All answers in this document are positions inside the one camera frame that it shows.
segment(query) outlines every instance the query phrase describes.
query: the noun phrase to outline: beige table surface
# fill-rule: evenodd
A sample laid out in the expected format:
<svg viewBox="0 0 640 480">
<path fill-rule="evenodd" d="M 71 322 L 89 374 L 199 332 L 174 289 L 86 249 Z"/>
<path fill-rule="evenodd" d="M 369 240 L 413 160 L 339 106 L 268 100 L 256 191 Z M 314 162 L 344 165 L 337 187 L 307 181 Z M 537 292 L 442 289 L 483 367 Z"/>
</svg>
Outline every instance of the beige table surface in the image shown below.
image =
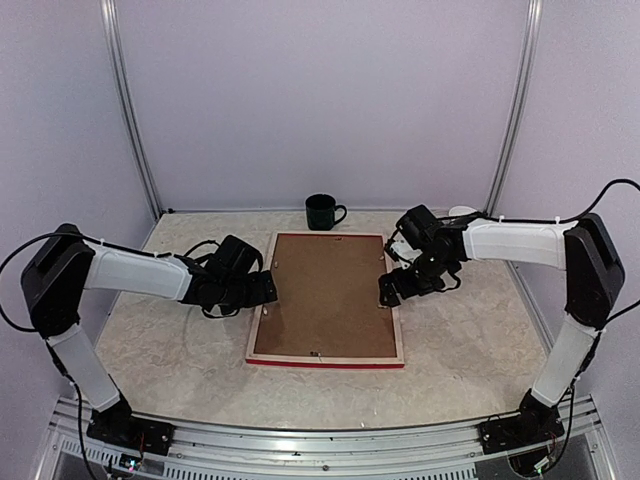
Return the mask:
<svg viewBox="0 0 640 480">
<path fill-rule="evenodd" d="M 402 212 L 349 212 L 340 232 L 390 235 Z M 306 230 L 303 212 L 164 215 L 151 251 L 184 253 L 234 234 L 266 253 L 274 232 Z M 251 311 L 200 309 L 123 293 L 98 354 L 134 410 L 282 428 L 429 424 L 513 410 L 545 353 L 504 263 L 467 262 L 462 287 L 400 307 L 406 366 L 352 371 L 245 363 Z"/>
</svg>

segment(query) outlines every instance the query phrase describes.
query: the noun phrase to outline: dark green mug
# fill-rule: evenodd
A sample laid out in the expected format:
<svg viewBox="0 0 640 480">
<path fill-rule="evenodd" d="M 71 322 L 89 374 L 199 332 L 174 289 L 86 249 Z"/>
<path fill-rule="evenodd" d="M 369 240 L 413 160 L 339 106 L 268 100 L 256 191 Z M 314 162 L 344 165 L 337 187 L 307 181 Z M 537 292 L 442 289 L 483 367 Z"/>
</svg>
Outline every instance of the dark green mug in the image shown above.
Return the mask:
<svg viewBox="0 0 640 480">
<path fill-rule="evenodd" d="M 336 199 L 326 193 L 311 195 L 304 205 L 307 208 L 309 230 L 331 230 L 347 216 L 347 207 L 336 205 Z M 344 214 L 337 220 L 336 210 L 344 210 Z"/>
</svg>

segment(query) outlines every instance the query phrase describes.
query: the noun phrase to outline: vertical metal post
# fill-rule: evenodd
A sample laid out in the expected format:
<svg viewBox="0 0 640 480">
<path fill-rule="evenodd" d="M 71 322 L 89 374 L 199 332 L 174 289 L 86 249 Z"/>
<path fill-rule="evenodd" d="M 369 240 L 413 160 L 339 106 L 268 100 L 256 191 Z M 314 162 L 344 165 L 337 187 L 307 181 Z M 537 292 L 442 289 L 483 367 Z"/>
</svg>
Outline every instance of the vertical metal post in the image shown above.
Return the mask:
<svg viewBox="0 0 640 480">
<path fill-rule="evenodd" d="M 127 83 L 127 72 L 124 64 L 124 55 L 122 53 L 122 44 L 120 41 L 120 33 L 118 30 L 118 15 L 116 11 L 115 0 L 100 0 L 102 9 L 102 21 L 104 23 L 105 34 L 107 38 L 107 47 L 113 73 L 116 82 L 116 91 L 120 99 L 120 108 L 129 134 L 129 141 L 133 150 L 133 156 L 136 168 L 142 180 L 145 197 L 149 204 L 149 209 L 157 221 L 162 215 L 162 204 L 158 195 L 158 189 L 153 180 L 147 157 L 142 147 L 142 139 L 138 122 L 131 101 L 131 93 L 129 92 L 129 84 Z"/>
<path fill-rule="evenodd" d="M 509 114 L 509 123 L 507 131 L 502 142 L 500 150 L 500 159 L 498 160 L 498 168 L 493 177 L 491 191 L 485 211 L 490 215 L 495 213 L 495 209 L 500 200 L 504 182 L 507 178 L 509 164 L 513 156 L 513 149 L 518 137 L 518 129 L 524 106 L 527 99 L 527 90 L 529 88 L 529 79 L 533 68 L 533 59 L 535 57 L 536 44 L 538 43 L 538 32 L 540 29 L 540 17 L 542 14 L 542 0 L 529 0 L 529 12 L 527 15 L 527 25 L 525 29 L 524 42 L 522 45 L 522 55 L 520 57 L 520 68 L 518 69 L 518 78 L 516 83 L 516 91 L 511 104 L 511 112 Z"/>
</svg>

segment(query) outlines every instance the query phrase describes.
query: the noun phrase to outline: white wall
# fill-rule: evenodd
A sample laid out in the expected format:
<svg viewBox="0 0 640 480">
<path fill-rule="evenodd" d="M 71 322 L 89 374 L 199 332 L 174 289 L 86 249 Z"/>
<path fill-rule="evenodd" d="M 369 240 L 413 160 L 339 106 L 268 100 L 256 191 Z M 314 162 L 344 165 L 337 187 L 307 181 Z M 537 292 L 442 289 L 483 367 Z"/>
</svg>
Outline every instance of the white wall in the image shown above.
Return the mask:
<svg viewBox="0 0 640 480">
<path fill-rule="evenodd" d="M 614 177 L 640 180 L 640 2 L 547 0 L 526 110 L 499 213 L 562 217 Z M 640 297 L 640 195 L 616 187 L 597 208 L 627 271 L 618 308 Z M 551 331 L 564 278 L 521 266 Z M 640 471 L 640 311 L 608 327 L 582 383 L 591 391 L 622 470 Z"/>
<path fill-rule="evenodd" d="M 165 207 L 483 206 L 527 2 L 127 0 L 127 72 Z"/>
<path fill-rule="evenodd" d="M 153 222 L 118 107 L 99 2 L 0 2 L 0 105 L 0 258 L 65 221 L 140 246 Z M 0 282 L 3 306 L 26 326 L 18 281 L 33 253 L 17 257 Z M 112 301 L 112 294 L 83 300 L 93 338 Z M 2 321 L 0 385 L 0 478 L 27 478 L 63 382 L 38 335 Z"/>
</svg>

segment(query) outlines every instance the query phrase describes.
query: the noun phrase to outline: robotic arm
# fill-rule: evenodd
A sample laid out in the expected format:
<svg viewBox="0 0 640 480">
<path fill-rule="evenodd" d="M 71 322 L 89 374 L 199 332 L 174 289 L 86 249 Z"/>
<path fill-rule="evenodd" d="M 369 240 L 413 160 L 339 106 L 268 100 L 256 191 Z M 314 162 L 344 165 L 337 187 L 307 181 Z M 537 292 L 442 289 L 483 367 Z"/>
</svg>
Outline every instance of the robotic arm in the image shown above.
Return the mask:
<svg viewBox="0 0 640 480">
<path fill-rule="evenodd" d="M 398 295 L 444 292 L 460 286 L 461 262 L 500 259 L 549 265 L 567 272 L 562 329 L 547 362 L 519 407 L 518 415 L 479 426 L 485 453 L 549 440 L 564 433 L 558 403 L 595 354 L 600 334 L 624 283 L 624 268 L 596 214 L 560 224 L 496 222 L 478 213 L 437 219 L 424 205 L 409 210 L 385 246 L 401 267 L 379 279 L 380 302 L 400 304 Z M 446 288 L 448 273 L 455 287 Z"/>
<path fill-rule="evenodd" d="M 166 455 L 173 426 L 136 418 L 80 327 L 83 290 L 155 295 L 222 315 L 277 299 L 258 250 L 229 235 L 215 253 L 198 259 L 116 249 L 85 240 L 74 225 L 57 230 L 25 267 L 21 285 L 34 329 L 60 372 L 93 407 L 87 435 L 107 443 Z M 249 273 L 257 263 L 257 271 Z"/>
</svg>

